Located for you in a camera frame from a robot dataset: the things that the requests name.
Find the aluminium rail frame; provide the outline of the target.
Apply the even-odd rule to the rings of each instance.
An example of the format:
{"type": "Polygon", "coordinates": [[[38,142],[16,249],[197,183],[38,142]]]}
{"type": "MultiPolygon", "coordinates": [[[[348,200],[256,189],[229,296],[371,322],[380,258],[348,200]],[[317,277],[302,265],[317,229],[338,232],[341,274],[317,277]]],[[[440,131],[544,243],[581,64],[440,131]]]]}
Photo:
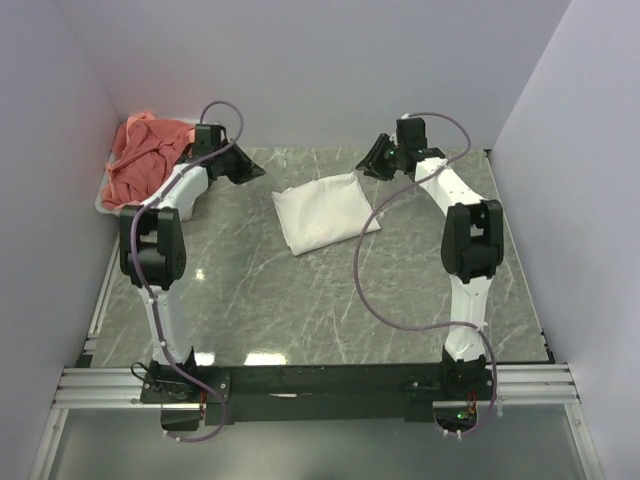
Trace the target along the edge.
{"type": "MultiPolygon", "coordinates": [[[[142,382],[125,368],[64,369],[30,477],[46,479],[49,476],[71,410],[149,409],[149,404],[140,401],[141,391],[142,382]]],[[[605,477],[568,365],[500,365],[497,405],[563,405],[585,477],[605,477]]]]}

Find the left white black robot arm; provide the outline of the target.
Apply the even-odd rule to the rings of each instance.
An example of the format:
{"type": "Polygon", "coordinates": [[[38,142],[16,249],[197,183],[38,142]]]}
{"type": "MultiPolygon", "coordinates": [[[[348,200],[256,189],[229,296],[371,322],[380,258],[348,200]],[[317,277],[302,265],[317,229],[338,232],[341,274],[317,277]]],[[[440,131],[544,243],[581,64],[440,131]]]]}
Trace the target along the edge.
{"type": "Polygon", "coordinates": [[[193,399],[200,388],[181,306],[187,266],[182,223],[193,213],[196,199],[219,178],[240,185],[264,174],[225,127],[198,124],[195,141],[159,189],[119,213],[120,270],[143,301],[152,335],[147,382],[164,383],[176,401],[193,399]]]}

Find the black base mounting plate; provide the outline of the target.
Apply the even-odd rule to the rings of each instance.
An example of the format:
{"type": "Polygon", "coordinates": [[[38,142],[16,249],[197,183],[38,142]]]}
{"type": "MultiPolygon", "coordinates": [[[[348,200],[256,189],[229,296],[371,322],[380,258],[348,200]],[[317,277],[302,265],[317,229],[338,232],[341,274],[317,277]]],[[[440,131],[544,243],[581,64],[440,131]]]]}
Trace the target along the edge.
{"type": "Polygon", "coordinates": [[[433,422],[438,402],[488,401],[492,372],[442,363],[328,366],[204,366],[191,379],[168,366],[146,372],[140,401],[159,406],[172,431],[193,430],[200,411],[207,425],[268,421],[402,419],[433,422]]]}

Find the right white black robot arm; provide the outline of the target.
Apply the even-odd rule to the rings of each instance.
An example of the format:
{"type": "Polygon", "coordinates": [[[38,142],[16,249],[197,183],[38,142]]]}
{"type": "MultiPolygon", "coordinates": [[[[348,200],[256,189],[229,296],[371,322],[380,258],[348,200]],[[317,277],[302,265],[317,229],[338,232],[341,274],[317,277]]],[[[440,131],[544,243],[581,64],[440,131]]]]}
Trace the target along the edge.
{"type": "Polygon", "coordinates": [[[438,378],[444,395],[460,399],[492,381],[486,364],[495,356],[484,329],[488,293],[504,259],[503,207],[476,193],[453,170],[453,159],[429,146],[424,118],[402,116],[395,134],[381,134],[357,168],[381,181],[404,173],[445,216],[440,257],[451,283],[451,320],[438,378]]]}

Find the white t shirt red print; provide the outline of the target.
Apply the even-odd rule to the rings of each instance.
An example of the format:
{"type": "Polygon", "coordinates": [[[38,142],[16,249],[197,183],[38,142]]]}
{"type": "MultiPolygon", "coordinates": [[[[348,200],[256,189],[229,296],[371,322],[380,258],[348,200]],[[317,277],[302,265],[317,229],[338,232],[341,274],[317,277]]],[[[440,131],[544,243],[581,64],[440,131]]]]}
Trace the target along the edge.
{"type": "Polygon", "coordinates": [[[355,173],[312,180],[271,197],[295,256],[381,229],[355,173]]]}

